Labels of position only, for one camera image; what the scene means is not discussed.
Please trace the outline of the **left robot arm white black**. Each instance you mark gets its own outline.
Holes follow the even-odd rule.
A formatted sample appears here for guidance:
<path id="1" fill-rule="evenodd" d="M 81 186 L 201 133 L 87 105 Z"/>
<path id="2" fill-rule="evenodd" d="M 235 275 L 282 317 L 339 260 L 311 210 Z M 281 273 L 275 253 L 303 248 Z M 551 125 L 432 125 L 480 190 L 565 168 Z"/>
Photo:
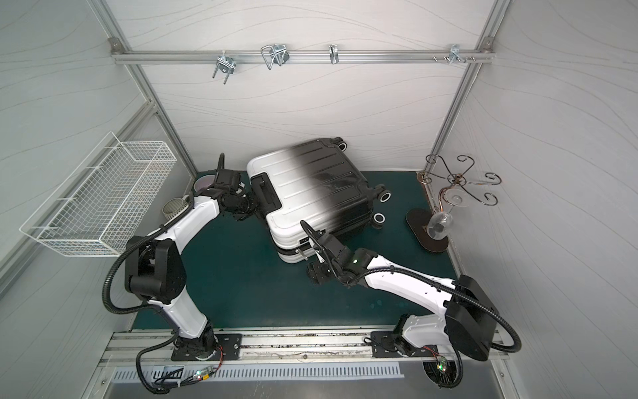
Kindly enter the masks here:
<path id="1" fill-rule="evenodd" d="M 201 229 L 225 212 L 235 219 L 251 216 L 259 206 L 251 193 L 212 185 L 187 195 L 186 206 L 165 224 L 146 236 L 134 236 L 107 272 L 101 298 L 112 314 L 134 314 L 154 310 L 177 332 L 174 345 L 191 359 L 214 356 L 219 341 L 209 319 L 197 308 L 187 291 L 187 274 L 181 254 Z M 118 269 L 126 266 L 125 290 L 141 302 L 122 308 L 111 298 L 111 286 Z"/>

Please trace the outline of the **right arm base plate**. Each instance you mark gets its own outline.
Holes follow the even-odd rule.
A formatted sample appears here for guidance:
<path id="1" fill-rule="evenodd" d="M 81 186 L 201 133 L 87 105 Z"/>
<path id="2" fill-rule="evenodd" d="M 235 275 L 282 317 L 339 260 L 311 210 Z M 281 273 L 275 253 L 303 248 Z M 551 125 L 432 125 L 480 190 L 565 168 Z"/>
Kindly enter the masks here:
<path id="1" fill-rule="evenodd" d="M 373 358 L 438 357 L 438 347 L 413 347 L 389 331 L 373 331 L 362 341 L 371 348 Z"/>

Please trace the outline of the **white and black hardshell suitcase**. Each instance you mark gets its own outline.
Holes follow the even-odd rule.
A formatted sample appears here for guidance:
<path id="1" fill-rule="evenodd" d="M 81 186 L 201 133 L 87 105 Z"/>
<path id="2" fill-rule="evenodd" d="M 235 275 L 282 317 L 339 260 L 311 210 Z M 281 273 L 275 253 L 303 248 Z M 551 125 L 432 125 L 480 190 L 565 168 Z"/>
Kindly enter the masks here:
<path id="1" fill-rule="evenodd" d="M 303 220 L 318 232 L 340 237 L 370 224 L 374 202 L 391 198 L 383 184 L 369 184 L 346 150 L 340 137 L 319 138 L 247 164 L 252 192 L 283 262 L 296 264 L 315 254 Z"/>

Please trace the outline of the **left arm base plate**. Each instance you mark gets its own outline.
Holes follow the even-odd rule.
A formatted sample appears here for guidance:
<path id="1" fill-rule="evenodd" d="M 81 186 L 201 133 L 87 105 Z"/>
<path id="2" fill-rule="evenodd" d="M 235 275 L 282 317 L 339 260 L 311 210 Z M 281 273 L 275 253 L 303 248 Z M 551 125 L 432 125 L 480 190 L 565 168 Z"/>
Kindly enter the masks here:
<path id="1" fill-rule="evenodd" d="M 222 333 L 198 338 L 177 337 L 171 354 L 173 362 L 238 360 L 242 335 Z"/>

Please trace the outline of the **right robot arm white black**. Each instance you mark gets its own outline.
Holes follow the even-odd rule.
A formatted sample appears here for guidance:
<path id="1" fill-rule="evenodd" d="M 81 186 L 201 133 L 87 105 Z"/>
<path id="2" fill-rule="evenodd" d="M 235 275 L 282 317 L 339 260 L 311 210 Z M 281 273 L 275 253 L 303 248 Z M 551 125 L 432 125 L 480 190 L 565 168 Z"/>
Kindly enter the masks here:
<path id="1" fill-rule="evenodd" d="M 436 277 L 400 266 L 370 249 L 351 250 L 330 234 L 312 237 L 317 261 L 308 267 L 316 284 L 335 279 L 345 287 L 362 286 L 401 297 L 428 310 L 409 314 L 395 326 L 395 345 L 408 353 L 418 347 L 450 345 L 477 361 L 492 350 L 516 353 L 522 339 L 500 314 L 481 285 L 466 274 Z"/>

